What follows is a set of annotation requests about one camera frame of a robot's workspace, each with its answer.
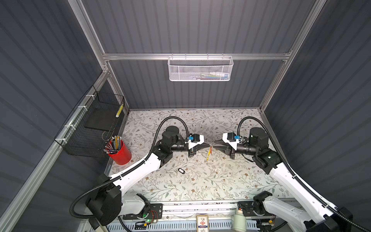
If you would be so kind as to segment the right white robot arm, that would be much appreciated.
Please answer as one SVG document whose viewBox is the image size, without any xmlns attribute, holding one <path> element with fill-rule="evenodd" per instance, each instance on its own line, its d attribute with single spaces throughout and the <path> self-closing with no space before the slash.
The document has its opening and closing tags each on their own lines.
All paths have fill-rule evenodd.
<svg viewBox="0 0 371 232">
<path fill-rule="evenodd" d="M 288 190 L 303 207 L 297 209 L 263 191 L 254 197 L 254 212 L 257 215 L 276 215 L 300 232 L 351 231 L 352 213 L 344 207 L 338 209 L 308 186 L 276 151 L 269 148 L 269 138 L 264 129 L 254 127 L 248 137 L 228 132 L 214 143 L 217 150 L 232 158 L 236 154 L 251 156 L 260 169 Z"/>
</svg>

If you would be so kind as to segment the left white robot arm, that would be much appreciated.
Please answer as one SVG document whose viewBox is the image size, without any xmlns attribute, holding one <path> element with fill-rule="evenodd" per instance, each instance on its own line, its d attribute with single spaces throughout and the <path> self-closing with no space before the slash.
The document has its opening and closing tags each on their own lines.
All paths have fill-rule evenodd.
<svg viewBox="0 0 371 232">
<path fill-rule="evenodd" d="M 88 197 L 87 207 L 95 221 L 106 226 L 119 216 L 135 215 L 146 218 L 151 210 L 150 202 L 142 194 L 127 195 L 127 191 L 141 179 L 167 164 L 173 158 L 173 152 L 186 151 L 191 158 L 197 151 L 209 146 L 203 135 L 191 133 L 183 138 L 176 126 L 167 127 L 161 140 L 155 143 L 151 154 L 126 170 L 105 177 L 105 180 L 113 180 L 113 183 L 93 191 Z"/>
</svg>

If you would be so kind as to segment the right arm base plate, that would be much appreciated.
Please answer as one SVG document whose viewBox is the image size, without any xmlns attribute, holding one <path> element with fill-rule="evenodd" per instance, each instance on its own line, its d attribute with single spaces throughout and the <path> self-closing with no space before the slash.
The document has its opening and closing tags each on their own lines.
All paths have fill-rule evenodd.
<svg viewBox="0 0 371 232">
<path fill-rule="evenodd" d="M 237 203 L 237 208 L 242 210 L 245 217 L 268 217 L 273 216 L 273 214 L 266 212 L 260 207 L 255 207 L 254 201 L 239 201 Z"/>
</svg>

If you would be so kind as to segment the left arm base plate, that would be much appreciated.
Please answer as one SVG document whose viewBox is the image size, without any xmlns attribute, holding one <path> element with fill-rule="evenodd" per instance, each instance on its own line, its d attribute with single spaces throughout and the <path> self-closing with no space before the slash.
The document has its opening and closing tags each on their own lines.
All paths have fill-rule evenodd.
<svg viewBox="0 0 371 232">
<path fill-rule="evenodd" d="M 145 220 L 145 219 L 162 219 L 163 204 L 150 204 L 145 206 L 138 215 L 128 214 L 121 216 L 123 220 Z"/>
</svg>

